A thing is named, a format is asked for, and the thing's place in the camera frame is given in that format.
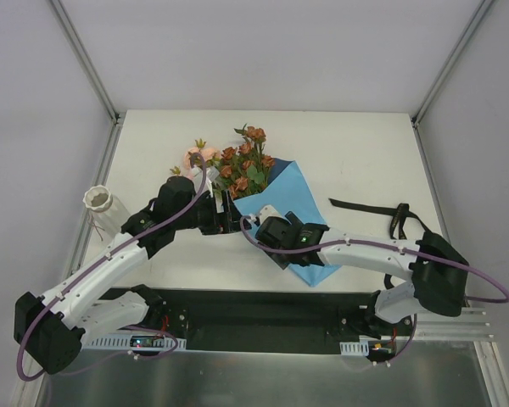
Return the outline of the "orange and pink flower bouquet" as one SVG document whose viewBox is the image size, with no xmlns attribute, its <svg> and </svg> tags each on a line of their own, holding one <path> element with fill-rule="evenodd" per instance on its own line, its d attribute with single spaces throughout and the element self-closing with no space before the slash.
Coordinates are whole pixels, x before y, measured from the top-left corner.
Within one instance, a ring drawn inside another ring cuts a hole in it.
<svg viewBox="0 0 509 407">
<path fill-rule="evenodd" d="M 233 199 L 262 193 L 270 184 L 276 160 L 265 152 L 266 132 L 263 128 L 245 124 L 234 132 L 242 142 L 224 149 L 210 147 L 203 139 L 195 139 L 194 146 L 183 155 L 182 167 L 170 169 L 173 176 L 194 178 L 191 158 L 199 153 L 209 169 L 216 170 L 213 181 L 218 191 L 227 190 Z"/>
</svg>

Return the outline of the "blue wrapping paper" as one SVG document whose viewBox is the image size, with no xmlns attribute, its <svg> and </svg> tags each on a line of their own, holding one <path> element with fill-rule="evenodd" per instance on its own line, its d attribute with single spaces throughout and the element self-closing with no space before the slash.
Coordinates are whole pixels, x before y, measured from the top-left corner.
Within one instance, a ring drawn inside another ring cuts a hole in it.
<svg viewBox="0 0 509 407">
<path fill-rule="evenodd" d="M 281 215 L 292 211 L 304 223 L 326 223 L 295 161 L 275 159 L 268 187 L 261 193 L 235 199 L 234 203 L 242 215 L 255 214 L 271 205 Z"/>
</svg>

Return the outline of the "black ribbon with gold letters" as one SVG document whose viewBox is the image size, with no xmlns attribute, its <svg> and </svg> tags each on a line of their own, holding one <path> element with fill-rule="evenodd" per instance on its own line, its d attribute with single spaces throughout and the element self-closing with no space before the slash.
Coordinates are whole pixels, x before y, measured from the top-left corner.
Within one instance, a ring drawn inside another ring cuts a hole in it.
<svg viewBox="0 0 509 407">
<path fill-rule="evenodd" d="M 351 203 L 338 200 L 336 198 L 328 199 L 333 207 L 354 210 L 363 213 L 386 215 L 391 218 L 388 226 L 388 233 L 391 240 L 395 240 L 395 233 L 398 232 L 399 240 L 406 240 L 405 223 L 408 219 L 416 220 L 425 232 L 432 230 L 421 220 L 421 218 L 411 211 L 408 203 L 399 203 L 395 208 L 365 205 L 360 203 Z"/>
</svg>

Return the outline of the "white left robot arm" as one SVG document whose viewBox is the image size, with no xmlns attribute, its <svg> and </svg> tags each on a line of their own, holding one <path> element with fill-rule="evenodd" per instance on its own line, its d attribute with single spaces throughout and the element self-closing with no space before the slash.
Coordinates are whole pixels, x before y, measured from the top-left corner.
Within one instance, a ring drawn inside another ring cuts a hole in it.
<svg viewBox="0 0 509 407">
<path fill-rule="evenodd" d="M 195 183 L 169 178 L 149 204 L 131 215 L 105 249 L 57 286 L 36 296 L 26 292 L 14 306 L 16 369 L 31 382 L 69 366 L 84 345 L 115 329 L 138 324 L 152 330 L 162 320 L 162 301 L 150 288 L 129 289 L 108 304 L 95 304 L 130 271 L 173 242 L 178 231 L 205 236 L 240 230 L 241 214 L 228 191 L 217 197 L 206 178 Z"/>
</svg>

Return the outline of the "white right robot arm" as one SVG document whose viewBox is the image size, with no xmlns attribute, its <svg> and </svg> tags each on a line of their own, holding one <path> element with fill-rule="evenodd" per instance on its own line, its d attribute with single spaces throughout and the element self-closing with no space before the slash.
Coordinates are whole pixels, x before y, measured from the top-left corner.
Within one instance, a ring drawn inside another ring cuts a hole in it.
<svg viewBox="0 0 509 407">
<path fill-rule="evenodd" d="M 361 335 L 379 338 L 406 317 L 429 311 L 444 317 L 461 314 L 467 261 L 439 234 L 419 240 L 370 241 L 294 213 L 280 215 L 270 205 L 255 216 L 255 241 L 280 265 L 351 266 L 394 276 L 399 283 L 371 294 L 365 309 L 347 317 Z"/>
</svg>

